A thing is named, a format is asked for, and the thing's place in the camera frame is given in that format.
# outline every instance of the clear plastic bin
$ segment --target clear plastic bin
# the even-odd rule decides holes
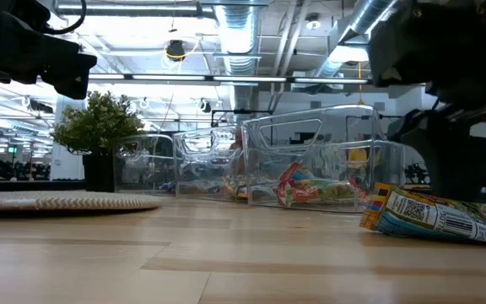
[[[375,182],[403,184],[404,148],[384,139],[372,106],[264,117],[243,131],[249,204],[363,212]]]
[[[176,193],[173,141],[162,134],[122,138],[114,153],[116,192]]]
[[[209,128],[174,134],[176,195],[246,202],[241,128]]]

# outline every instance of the desk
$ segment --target desk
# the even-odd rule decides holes
[[[486,303],[486,246],[384,236],[354,215],[162,199],[0,216],[0,303]]]

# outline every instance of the round woven mat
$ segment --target round woven mat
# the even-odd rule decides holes
[[[159,207],[156,197],[85,191],[0,192],[0,210],[9,209],[148,209]]]

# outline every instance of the black cable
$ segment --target black cable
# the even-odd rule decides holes
[[[436,98],[436,102],[435,104],[432,106],[432,110],[436,110],[436,107],[438,106],[438,104],[440,103],[440,98]]]
[[[76,21],[73,25],[67,27],[66,29],[54,30],[47,27],[44,29],[44,32],[46,34],[51,34],[51,35],[63,35],[63,34],[70,33],[73,30],[76,30],[78,27],[80,27],[80,25],[82,25],[82,23],[84,22],[85,14],[88,11],[88,7],[87,4],[85,3],[85,0],[80,0],[80,2],[82,3],[82,13],[80,14],[80,18],[78,19],[78,21]]]

